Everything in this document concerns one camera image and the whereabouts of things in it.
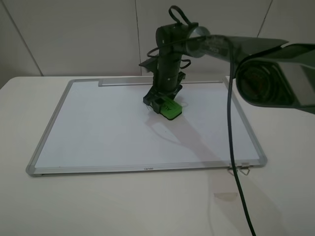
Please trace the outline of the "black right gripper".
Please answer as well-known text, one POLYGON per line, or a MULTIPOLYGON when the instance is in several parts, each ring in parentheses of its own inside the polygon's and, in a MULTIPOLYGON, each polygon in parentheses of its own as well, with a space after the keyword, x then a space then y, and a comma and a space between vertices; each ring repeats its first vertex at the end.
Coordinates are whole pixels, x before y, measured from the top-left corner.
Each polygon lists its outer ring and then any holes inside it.
POLYGON ((165 103, 163 97, 175 96, 182 88, 181 80, 185 77, 180 72, 180 58, 150 58, 139 64, 153 73, 153 85, 143 97, 143 103, 160 114, 165 103))

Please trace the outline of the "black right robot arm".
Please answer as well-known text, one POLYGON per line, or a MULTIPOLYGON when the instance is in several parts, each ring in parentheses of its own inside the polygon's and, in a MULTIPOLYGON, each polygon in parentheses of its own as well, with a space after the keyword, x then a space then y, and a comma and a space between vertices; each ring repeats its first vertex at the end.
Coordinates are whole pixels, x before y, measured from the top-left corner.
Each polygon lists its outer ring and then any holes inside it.
POLYGON ((210 34, 197 23, 156 30, 157 55, 141 63, 153 74, 143 102, 159 113, 165 97, 174 99, 185 78, 182 57, 208 55, 230 64, 230 78, 251 105, 315 111, 315 47, 285 40, 210 34))

